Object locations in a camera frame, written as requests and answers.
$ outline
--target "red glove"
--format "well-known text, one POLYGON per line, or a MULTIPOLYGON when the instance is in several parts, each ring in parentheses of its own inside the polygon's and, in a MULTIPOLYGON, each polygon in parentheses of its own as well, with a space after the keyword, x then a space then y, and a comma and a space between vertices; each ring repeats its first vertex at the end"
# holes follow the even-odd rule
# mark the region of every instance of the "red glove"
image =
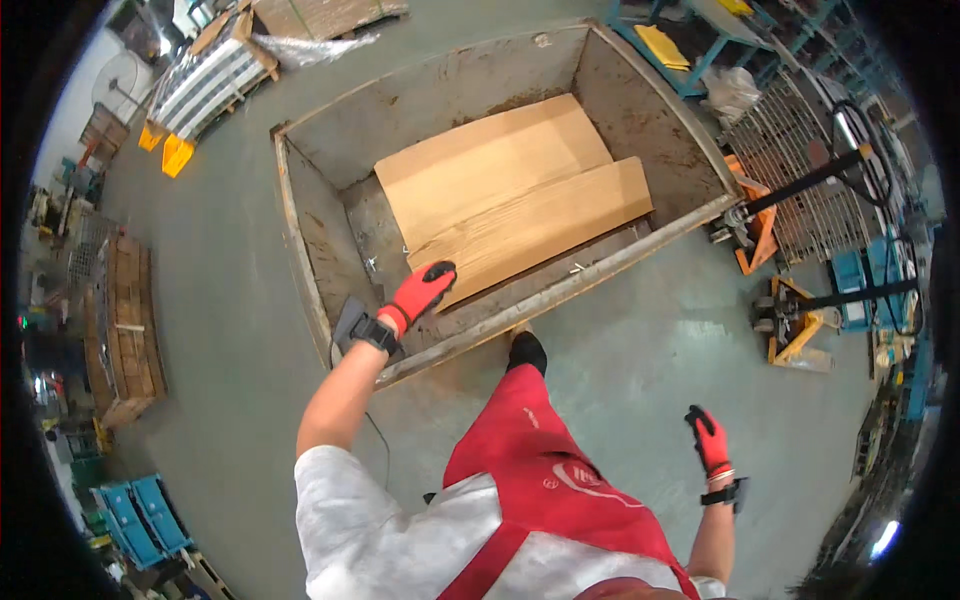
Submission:
POLYGON ((731 468, 727 456, 727 432, 713 416, 703 408, 691 404, 690 412, 684 417, 693 429, 696 444, 693 445, 700 455, 707 479, 731 468))
POLYGON ((387 315, 393 319, 396 338, 400 339, 414 321, 440 303, 456 280, 457 267, 449 260, 420 267, 400 284, 394 299, 377 311, 376 316, 387 315))

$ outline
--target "cardboard box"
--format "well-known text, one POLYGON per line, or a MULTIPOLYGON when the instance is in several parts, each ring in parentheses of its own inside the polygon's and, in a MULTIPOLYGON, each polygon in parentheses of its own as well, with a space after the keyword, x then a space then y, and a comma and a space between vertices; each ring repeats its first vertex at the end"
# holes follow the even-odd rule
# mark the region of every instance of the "cardboard box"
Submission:
POLYGON ((401 0, 253 0, 271 36, 322 41, 386 16, 407 14, 401 0))

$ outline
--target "white plastic bag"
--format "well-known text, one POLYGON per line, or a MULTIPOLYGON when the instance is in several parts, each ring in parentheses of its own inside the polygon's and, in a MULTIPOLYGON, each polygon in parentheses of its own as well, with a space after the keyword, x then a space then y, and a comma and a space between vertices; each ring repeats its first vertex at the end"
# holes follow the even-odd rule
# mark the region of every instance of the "white plastic bag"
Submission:
POLYGON ((295 37, 253 34, 251 39, 275 56, 285 68, 295 69, 317 62, 334 62, 350 50, 374 43, 379 37, 380 34, 367 34, 356 39, 311 41, 295 37))
POLYGON ((713 110, 724 129, 729 129, 760 99, 754 76, 740 66, 730 69, 708 67, 701 80, 707 87, 708 96, 700 104, 713 110))

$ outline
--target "black wristband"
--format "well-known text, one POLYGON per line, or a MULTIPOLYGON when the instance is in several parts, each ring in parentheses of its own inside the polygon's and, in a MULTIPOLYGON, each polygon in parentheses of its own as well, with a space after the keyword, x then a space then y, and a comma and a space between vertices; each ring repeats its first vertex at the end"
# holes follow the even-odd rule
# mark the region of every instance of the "black wristband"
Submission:
POLYGON ((390 356, 393 356, 394 352, 400 348, 400 343, 396 340, 394 332, 366 313, 350 331, 350 339, 363 340, 375 348, 386 351, 390 356))
POLYGON ((720 502, 733 504, 733 513, 736 515, 743 506, 743 498, 747 492, 748 481, 750 481, 749 477, 734 479, 733 483, 727 485, 722 490, 705 493, 700 496, 700 504, 703 506, 719 504, 720 502))

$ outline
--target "red apron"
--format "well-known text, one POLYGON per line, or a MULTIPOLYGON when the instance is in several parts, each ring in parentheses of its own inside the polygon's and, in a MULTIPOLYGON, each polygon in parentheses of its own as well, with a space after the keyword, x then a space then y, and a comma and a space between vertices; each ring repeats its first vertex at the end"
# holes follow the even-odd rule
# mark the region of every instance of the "red apron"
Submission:
POLYGON ((503 522, 441 600, 482 598, 533 531, 656 559, 673 569, 684 595, 699 600, 657 518, 600 476, 550 406, 533 365, 500 380, 453 449, 444 488, 477 473, 493 477, 503 522))

